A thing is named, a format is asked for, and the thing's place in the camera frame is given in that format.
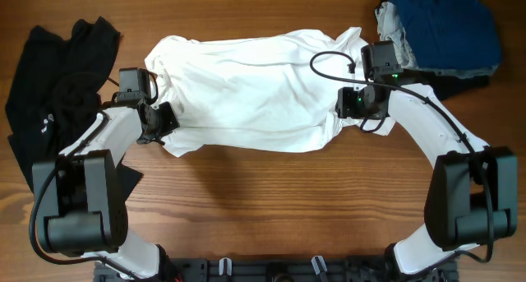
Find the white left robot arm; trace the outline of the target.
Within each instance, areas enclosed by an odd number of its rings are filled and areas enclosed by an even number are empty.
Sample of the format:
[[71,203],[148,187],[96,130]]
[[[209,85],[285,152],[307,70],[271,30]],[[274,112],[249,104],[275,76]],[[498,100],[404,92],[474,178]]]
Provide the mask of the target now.
[[55,265],[95,261],[123,280],[182,280],[160,245],[129,229],[125,201],[135,184],[123,183],[117,171],[130,145],[160,142],[177,127],[168,102],[118,102],[57,158],[35,164],[34,252]]

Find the white printed t-shirt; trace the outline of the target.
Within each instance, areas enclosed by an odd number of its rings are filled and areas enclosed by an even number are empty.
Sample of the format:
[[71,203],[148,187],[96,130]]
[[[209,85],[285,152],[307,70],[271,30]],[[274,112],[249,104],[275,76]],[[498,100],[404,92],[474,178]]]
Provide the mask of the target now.
[[344,78],[360,86],[365,45],[351,27],[336,38],[320,30],[200,42],[171,35],[145,58],[159,101],[168,102],[179,128],[164,147],[180,157],[205,145],[302,153],[319,150],[341,130],[335,104]]

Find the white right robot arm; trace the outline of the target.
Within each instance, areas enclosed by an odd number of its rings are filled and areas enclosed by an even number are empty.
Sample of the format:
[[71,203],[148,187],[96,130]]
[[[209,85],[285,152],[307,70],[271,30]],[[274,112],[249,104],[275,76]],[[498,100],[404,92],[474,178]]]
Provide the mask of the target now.
[[429,160],[433,172],[424,223],[389,245],[376,275],[387,281],[443,273],[457,257],[488,263],[496,241],[518,226],[518,160],[506,146],[473,135],[421,83],[364,83],[338,91],[339,118],[387,118],[400,124]]

